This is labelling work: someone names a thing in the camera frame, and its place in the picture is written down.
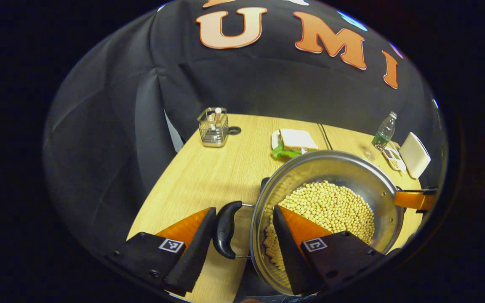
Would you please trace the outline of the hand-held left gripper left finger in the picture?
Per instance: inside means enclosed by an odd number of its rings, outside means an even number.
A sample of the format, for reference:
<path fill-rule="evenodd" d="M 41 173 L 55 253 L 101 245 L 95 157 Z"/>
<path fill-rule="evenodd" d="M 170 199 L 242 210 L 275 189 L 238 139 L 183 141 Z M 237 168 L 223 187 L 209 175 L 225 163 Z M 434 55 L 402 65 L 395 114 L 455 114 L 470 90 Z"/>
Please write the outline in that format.
<path fill-rule="evenodd" d="M 184 297 L 200 276 L 216 224 L 216 208 L 208 207 L 156 234 L 135 234 L 108 260 L 143 284 Z"/>

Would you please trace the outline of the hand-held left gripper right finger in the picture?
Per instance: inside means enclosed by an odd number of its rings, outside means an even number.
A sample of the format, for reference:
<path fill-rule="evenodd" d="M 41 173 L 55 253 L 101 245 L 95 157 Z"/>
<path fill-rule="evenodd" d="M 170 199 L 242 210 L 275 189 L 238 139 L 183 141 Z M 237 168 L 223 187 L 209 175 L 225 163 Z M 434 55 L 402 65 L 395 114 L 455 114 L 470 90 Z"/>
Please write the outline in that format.
<path fill-rule="evenodd" d="M 385 257 L 352 232 L 333 233 L 280 205 L 273 226 L 295 295 L 340 290 Z"/>

